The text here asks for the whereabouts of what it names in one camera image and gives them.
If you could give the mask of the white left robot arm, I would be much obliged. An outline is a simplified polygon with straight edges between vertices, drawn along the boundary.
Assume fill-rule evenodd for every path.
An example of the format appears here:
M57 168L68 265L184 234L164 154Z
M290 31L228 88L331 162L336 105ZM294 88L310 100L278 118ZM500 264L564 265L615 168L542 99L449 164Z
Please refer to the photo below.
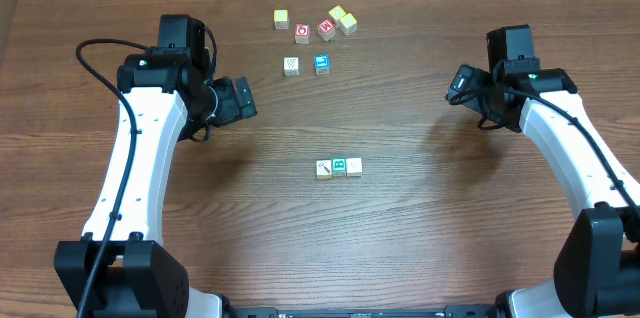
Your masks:
M101 193L54 269L80 317L231 317L228 298L191 287L163 247L162 216L177 144L254 117L251 89L215 78L212 31L189 15L162 16L156 45L136 49L107 86L119 121Z

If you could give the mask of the green-edged wooden number block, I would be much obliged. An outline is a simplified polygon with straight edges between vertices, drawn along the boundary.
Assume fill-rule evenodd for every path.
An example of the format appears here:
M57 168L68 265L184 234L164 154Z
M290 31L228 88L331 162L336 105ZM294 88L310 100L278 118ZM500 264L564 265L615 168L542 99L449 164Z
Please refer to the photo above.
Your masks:
M346 176L347 175L347 159L346 158L332 158L331 170L333 176Z

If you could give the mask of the tan wooden picture block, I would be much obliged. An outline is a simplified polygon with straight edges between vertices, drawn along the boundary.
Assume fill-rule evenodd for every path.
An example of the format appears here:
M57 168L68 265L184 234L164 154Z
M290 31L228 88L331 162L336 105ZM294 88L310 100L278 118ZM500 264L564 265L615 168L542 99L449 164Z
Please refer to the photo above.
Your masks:
M331 159L316 161L316 178L318 180L328 180L333 178Z

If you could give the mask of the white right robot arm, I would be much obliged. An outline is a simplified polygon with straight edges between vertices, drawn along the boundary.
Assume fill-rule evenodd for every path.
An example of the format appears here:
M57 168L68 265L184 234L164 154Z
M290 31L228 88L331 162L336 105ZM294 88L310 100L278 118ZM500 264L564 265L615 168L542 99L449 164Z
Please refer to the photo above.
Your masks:
M591 123L565 70L544 69L530 26L486 35L489 66L463 64L445 95L540 150L569 202L573 227L551 280L497 296L490 317L611 317L639 312L639 183Z

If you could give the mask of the white pattern wooden block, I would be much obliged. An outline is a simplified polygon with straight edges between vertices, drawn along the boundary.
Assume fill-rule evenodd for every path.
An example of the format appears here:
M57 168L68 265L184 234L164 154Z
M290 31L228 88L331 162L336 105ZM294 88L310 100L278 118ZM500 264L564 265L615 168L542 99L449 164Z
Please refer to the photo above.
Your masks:
M360 177L363 173L362 159L347 158L346 159L346 174L349 177Z

